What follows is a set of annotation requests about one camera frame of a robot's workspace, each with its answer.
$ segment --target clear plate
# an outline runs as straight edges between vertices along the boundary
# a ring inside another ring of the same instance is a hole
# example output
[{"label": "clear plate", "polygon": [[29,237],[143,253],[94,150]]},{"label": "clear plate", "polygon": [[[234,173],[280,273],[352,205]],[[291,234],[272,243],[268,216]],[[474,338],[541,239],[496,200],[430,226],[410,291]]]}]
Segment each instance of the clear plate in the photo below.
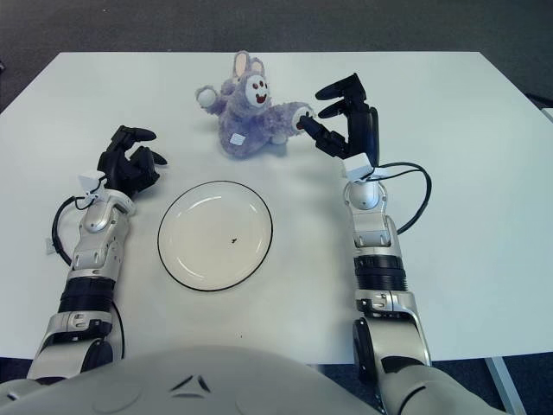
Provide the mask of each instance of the clear plate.
[{"label": "clear plate", "polygon": [[219,291],[248,278],[263,262],[271,239],[270,212],[257,193],[236,182],[209,182],[173,202],[157,246],[177,282]]}]

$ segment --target white table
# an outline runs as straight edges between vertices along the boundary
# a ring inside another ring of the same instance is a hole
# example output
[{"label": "white table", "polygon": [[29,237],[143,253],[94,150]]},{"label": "white table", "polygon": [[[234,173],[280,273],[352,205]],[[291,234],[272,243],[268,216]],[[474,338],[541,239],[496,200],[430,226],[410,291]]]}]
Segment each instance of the white table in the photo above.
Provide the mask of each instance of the white table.
[{"label": "white table", "polygon": [[[478,53],[259,54],[273,97],[307,100],[356,71],[380,114],[381,163],[425,166],[434,192],[401,237],[410,289],[435,360],[553,349],[553,124]],[[236,162],[194,90],[227,77],[232,54],[60,54],[0,115],[4,182],[0,355],[31,358],[57,310],[67,268],[45,255],[55,209],[79,193],[120,124],[155,131],[169,160],[136,198],[117,285],[129,356],[190,344],[264,348],[308,363],[352,361],[355,288],[340,161],[302,135],[285,156]],[[328,121],[346,132],[345,119]],[[188,188],[233,180],[273,216],[256,274],[199,293],[164,271],[156,233]],[[423,197],[422,177],[387,182],[398,225]],[[79,214],[63,216],[67,250]]]}]

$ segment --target bunny ear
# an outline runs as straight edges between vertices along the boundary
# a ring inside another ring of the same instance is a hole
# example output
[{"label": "bunny ear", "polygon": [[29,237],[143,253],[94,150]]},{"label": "bunny ear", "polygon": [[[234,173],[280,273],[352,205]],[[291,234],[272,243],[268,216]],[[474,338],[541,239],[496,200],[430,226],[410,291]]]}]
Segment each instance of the bunny ear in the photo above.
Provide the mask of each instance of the bunny ear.
[{"label": "bunny ear", "polygon": [[234,55],[234,67],[232,77],[239,78],[250,66],[250,54],[241,50]]},{"label": "bunny ear", "polygon": [[265,67],[263,65],[263,62],[261,62],[258,58],[253,58],[251,60],[251,70],[259,72],[260,74],[265,76]]}]

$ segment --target white label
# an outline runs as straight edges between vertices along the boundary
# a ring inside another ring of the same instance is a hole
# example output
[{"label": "white label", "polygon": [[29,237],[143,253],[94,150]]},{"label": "white label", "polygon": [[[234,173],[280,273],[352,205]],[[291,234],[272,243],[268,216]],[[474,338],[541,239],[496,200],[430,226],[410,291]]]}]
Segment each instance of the white label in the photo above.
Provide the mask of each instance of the white label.
[{"label": "white label", "polygon": [[51,238],[46,238],[46,254],[50,255],[55,252],[54,242]]},{"label": "white label", "polygon": [[231,144],[236,144],[236,145],[242,145],[242,143],[244,142],[245,140],[245,137],[244,136],[241,136],[240,134],[237,134],[236,132],[234,134],[232,134],[232,137],[231,137]]}]

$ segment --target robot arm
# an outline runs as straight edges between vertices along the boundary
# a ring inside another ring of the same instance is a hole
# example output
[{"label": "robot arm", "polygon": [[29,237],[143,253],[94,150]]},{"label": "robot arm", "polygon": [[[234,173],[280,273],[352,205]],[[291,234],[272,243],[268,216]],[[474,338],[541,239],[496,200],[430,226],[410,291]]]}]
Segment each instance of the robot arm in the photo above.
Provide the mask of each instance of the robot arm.
[{"label": "robot arm", "polygon": [[51,383],[113,361],[106,337],[112,327],[110,310],[129,217],[136,211],[130,198],[156,182],[155,163],[167,163],[147,147],[139,147],[129,159],[125,152],[135,142],[155,138],[151,131],[122,125],[102,153],[99,171],[79,177],[88,208],[79,224],[80,239],[60,307],[50,318],[28,379]]},{"label": "robot arm", "polygon": [[[407,290],[398,232],[385,212],[387,194],[379,179],[388,175],[378,168],[378,114],[364,103],[365,90],[357,74],[321,89],[315,97],[343,97],[319,117],[344,114],[347,118],[347,142],[312,118],[301,117],[300,123],[317,148],[344,159],[349,179],[344,202],[353,221],[353,261],[359,287],[355,304],[362,313],[353,323],[359,379],[377,387],[389,415],[500,413],[431,367],[415,296]],[[425,174],[430,190],[428,174],[419,171]],[[429,192],[418,216],[428,198]],[[408,222],[409,226],[418,216]]]}]

